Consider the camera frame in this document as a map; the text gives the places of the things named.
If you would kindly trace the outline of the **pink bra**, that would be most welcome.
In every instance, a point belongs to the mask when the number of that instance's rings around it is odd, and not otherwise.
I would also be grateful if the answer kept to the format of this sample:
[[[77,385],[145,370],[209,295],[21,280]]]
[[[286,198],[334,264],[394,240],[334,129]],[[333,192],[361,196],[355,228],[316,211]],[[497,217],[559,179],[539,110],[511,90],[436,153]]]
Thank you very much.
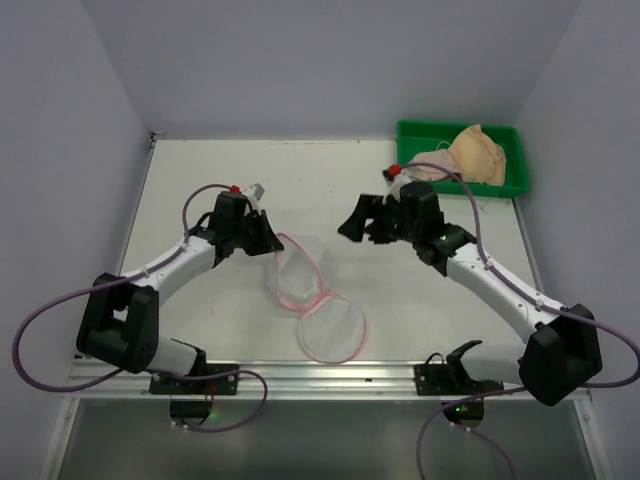
[[[449,152],[449,147],[449,142],[440,141],[435,150],[417,153],[405,169],[406,173],[414,180],[450,180],[451,175],[458,175],[460,170]]]

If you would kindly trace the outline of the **beige bra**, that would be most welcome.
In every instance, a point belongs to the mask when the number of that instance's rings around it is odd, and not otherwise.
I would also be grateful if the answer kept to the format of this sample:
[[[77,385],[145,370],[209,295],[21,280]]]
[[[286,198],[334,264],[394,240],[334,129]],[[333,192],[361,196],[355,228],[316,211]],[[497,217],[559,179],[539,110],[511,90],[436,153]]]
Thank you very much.
[[[483,132],[480,124],[471,125],[460,132],[448,147],[448,152],[466,183],[490,186],[504,184],[504,149]]]

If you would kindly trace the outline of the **white mesh laundry bag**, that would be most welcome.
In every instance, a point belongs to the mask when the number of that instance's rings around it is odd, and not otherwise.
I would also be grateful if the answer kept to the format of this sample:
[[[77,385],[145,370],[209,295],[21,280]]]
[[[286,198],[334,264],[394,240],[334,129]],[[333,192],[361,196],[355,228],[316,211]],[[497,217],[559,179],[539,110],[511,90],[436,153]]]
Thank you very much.
[[[283,245],[267,262],[266,281],[276,301],[298,316],[302,352],[321,364],[353,360],[362,349],[367,320],[352,300],[333,289],[332,261],[315,236],[278,233]]]

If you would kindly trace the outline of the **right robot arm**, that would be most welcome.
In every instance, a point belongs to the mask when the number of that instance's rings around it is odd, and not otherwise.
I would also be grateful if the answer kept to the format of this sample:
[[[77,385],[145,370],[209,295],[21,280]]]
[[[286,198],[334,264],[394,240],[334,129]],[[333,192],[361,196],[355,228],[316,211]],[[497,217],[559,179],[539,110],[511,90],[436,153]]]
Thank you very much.
[[[511,383],[554,406],[601,372],[592,313],[581,304],[567,308],[510,272],[495,274],[498,262],[481,254],[470,232],[445,220],[429,183],[361,195],[338,232],[353,242],[410,243],[423,263],[474,293],[519,336],[519,347],[471,340],[449,353],[440,371],[454,388]]]

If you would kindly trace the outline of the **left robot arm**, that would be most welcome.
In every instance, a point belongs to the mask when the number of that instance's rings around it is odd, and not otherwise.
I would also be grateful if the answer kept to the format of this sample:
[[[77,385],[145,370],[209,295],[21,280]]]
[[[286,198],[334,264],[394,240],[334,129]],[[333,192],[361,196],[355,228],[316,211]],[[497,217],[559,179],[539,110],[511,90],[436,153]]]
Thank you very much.
[[[196,375],[206,354],[159,331],[161,306],[190,281],[240,249],[248,256],[284,249],[266,211],[259,184],[218,194],[213,210],[184,225],[185,237],[151,264],[123,277],[99,276],[91,288],[76,338],[77,350],[130,373]]]

